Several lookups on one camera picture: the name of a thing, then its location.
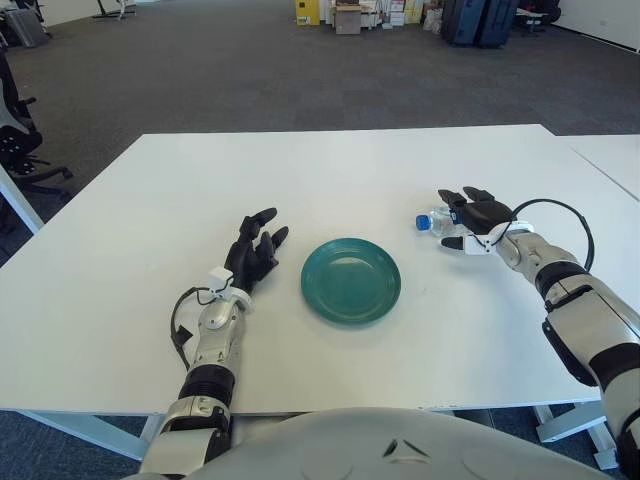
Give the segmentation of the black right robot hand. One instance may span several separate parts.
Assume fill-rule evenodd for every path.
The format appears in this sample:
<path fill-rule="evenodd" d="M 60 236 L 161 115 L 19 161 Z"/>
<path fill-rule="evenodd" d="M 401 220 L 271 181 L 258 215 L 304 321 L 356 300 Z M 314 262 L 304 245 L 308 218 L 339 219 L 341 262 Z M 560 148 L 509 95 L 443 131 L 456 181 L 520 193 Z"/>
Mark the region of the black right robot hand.
<path fill-rule="evenodd" d="M 466 186 L 463 191 L 464 195 L 446 189 L 438 190 L 449 209 L 453 225 L 464 227 L 463 233 L 442 238 L 440 245 L 466 255 L 491 254 L 499 236 L 514 221 L 515 214 L 486 190 Z"/>

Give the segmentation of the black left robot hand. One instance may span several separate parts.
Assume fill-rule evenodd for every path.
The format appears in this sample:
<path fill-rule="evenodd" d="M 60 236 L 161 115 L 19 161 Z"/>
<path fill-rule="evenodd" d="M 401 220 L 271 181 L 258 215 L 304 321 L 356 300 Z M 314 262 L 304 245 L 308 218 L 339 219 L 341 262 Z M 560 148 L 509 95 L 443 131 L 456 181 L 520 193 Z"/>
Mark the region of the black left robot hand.
<path fill-rule="evenodd" d="M 215 295 L 221 296 L 231 287 L 250 295 L 255 285 L 279 264 L 276 250 L 287 238 L 289 228 L 284 226 L 274 233 L 262 230 L 276 215 L 277 209 L 271 207 L 244 217 L 224 266 L 213 270 L 210 290 Z"/>

